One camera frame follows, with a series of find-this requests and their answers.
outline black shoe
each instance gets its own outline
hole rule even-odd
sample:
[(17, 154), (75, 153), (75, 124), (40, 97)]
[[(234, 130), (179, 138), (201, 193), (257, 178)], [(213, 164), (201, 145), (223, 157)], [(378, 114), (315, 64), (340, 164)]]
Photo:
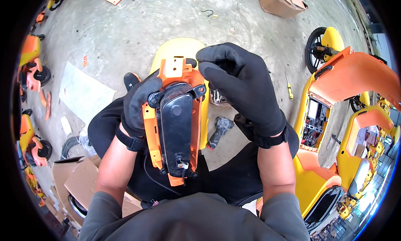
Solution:
[(124, 84), (126, 86), (127, 92), (137, 83), (139, 83), (141, 80), (138, 78), (138, 76), (134, 73), (128, 72), (127, 74), (124, 75)]

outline yellow screwdriver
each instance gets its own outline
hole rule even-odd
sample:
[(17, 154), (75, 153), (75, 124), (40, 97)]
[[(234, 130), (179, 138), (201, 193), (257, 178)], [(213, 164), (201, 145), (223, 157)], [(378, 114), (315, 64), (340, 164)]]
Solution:
[(284, 74), (286, 75), (286, 78), (287, 78), (287, 88), (288, 88), (289, 98), (294, 99), (294, 95), (292, 94), (292, 91), (291, 91), (291, 84), (289, 84), (289, 81), (288, 81), (287, 73), (284, 72)]

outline concrete floor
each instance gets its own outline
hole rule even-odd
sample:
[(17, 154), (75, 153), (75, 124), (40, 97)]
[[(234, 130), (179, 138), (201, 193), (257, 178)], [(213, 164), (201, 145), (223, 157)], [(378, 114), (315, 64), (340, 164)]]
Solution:
[[(52, 113), (44, 120), (44, 108), (38, 93), (28, 91), (24, 108), (32, 108), (37, 134), (53, 146), (50, 165), (58, 160), (65, 140), (77, 136), (85, 124), (58, 98), (67, 61), (116, 90), (114, 98), (125, 95), (123, 76), (127, 72), (145, 78), (158, 47), (176, 37), (192, 37), (206, 46), (232, 42), (260, 55), (271, 71), (280, 108), (290, 123), (295, 122), (299, 97), (310, 76), (304, 63), (304, 47), (317, 27), (333, 26), (346, 46), (367, 52), (363, 33), (350, 0), (304, 0), (309, 9), (291, 19), (263, 12), (258, 0), (122, 0), (114, 6), (105, 0), (64, 0), (55, 11), (47, 10), (48, 20), (35, 33), (45, 34), (41, 60), (51, 70), (52, 79), (43, 87), (53, 94)], [(218, 17), (208, 18), (201, 10), (212, 9)], [(82, 67), (82, 58), (88, 65)], [(294, 100), (288, 98), (286, 78), (292, 85)], [(209, 106), (209, 135), (214, 132), (216, 116), (233, 118), (233, 108)], [(72, 134), (65, 135), (60, 118), (66, 115)], [(330, 135), (342, 139), (351, 109), (337, 103), (332, 111), (326, 138), (319, 153), (321, 165), (335, 161), (335, 145), (326, 149)], [(210, 170), (230, 160), (248, 140), (236, 127), (221, 138), (214, 151), (203, 151)], [(34, 172), (45, 193), (53, 185), (51, 168)]]

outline hand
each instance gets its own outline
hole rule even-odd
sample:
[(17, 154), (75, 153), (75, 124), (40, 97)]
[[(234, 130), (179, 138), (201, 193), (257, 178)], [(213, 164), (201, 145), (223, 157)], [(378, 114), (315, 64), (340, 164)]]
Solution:
[(286, 117), (278, 107), (269, 70), (263, 59), (233, 43), (201, 49), (199, 71), (244, 117), (252, 120), (255, 134), (279, 134)]
[(135, 84), (124, 97), (124, 111), (121, 114), (121, 124), (131, 137), (145, 135), (142, 105), (148, 101), (151, 93), (159, 91), (162, 79), (156, 77), (158, 71), (148, 76), (143, 82)]

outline person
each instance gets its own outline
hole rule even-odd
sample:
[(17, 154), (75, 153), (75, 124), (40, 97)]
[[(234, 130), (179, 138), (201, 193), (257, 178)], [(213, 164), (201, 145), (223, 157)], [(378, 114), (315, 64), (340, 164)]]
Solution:
[[(196, 58), (209, 87), (253, 121), (255, 141), (210, 172), (199, 153), (198, 176), (171, 187), (143, 141), (142, 105), (162, 87), (158, 71), (144, 81), (127, 73), (128, 93), (89, 124), (102, 162), (80, 240), (309, 240), (295, 196), (299, 139), (278, 107), (263, 59), (232, 43), (203, 48)], [(122, 218), (126, 189), (143, 210)], [(260, 218), (239, 207), (261, 195)]]

